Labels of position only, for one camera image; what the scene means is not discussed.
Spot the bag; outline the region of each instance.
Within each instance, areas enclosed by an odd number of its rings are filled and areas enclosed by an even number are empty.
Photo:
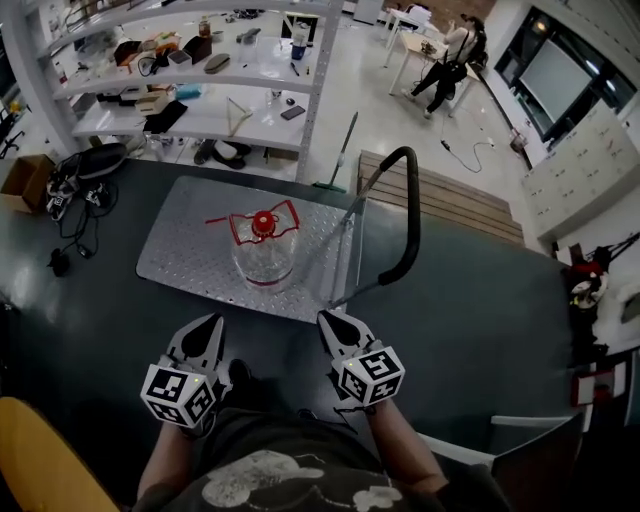
[[[447,50],[444,54],[444,72],[446,81],[451,84],[457,84],[467,77],[467,66],[465,63],[459,62],[459,59],[468,37],[469,32],[467,32],[467,35],[464,36],[464,40],[460,45],[460,50],[458,50],[458,56],[455,58],[455,60],[447,60],[449,50]]]

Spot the mop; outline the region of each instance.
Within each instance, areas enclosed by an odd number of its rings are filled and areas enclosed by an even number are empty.
[[[331,181],[329,181],[329,183],[320,183],[318,181],[313,184],[314,187],[333,190],[334,192],[342,192],[343,194],[347,192],[346,190],[335,186],[333,182],[336,180],[336,176],[338,175],[338,170],[340,169],[340,167],[344,165],[344,152],[347,149],[347,144],[349,144],[349,137],[351,137],[351,132],[353,131],[353,127],[355,126],[357,119],[358,119],[358,113],[356,112],[355,114],[353,114],[353,119],[351,119],[351,126],[349,126],[349,132],[347,133],[347,137],[344,139],[344,144],[342,145],[342,151],[338,156],[338,161],[336,162],[336,168],[333,171],[333,176],[331,176]]]

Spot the wooden pallet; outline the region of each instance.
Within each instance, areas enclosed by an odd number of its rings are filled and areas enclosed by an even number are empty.
[[[362,151],[358,191],[384,157]],[[377,201],[407,207],[407,167],[398,162],[369,191]],[[509,203],[446,176],[420,168],[420,211],[482,231],[512,244],[524,246],[522,228],[513,221]]]

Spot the cardboard box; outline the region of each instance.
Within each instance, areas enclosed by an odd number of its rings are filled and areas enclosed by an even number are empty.
[[[16,158],[0,189],[5,204],[25,213],[42,211],[45,206],[47,179],[55,169],[46,155]]]

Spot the red bottle cap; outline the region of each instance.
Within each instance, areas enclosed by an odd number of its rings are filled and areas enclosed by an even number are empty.
[[[261,238],[273,235],[276,230],[276,219],[274,218],[273,213],[267,211],[256,213],[253,216],[251,230],[254,235]]]

